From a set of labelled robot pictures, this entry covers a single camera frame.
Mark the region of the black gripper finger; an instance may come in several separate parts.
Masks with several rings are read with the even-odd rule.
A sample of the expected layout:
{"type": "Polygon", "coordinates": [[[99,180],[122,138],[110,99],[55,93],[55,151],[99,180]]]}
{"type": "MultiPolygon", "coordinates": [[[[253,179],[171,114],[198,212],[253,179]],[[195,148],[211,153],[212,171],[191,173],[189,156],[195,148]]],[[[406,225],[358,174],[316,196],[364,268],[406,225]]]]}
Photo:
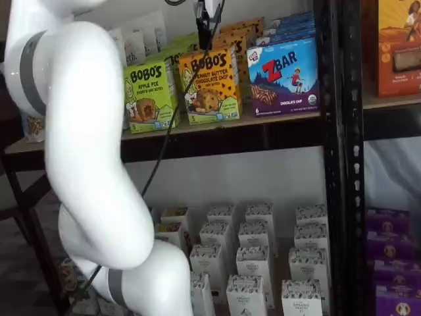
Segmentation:
{"type": "Polygon", "coordinates": [[[202,50],[206,50],[208,44],[211,42],[211,29],[208,17],[196,19],[199,47],[202,50]]]}

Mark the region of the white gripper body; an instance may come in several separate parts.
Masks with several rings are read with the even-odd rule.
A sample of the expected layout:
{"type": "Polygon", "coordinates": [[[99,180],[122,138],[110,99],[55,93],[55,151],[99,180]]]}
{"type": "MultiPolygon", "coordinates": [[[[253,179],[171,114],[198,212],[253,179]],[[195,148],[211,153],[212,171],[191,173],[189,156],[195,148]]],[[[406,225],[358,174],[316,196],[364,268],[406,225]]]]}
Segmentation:
{"type": "Polygon", "coordinates": [[[222,9],[221,0],[196,0],[193,2],[196,18],[204,19],[206,16],[214,20],[222,9]]]}

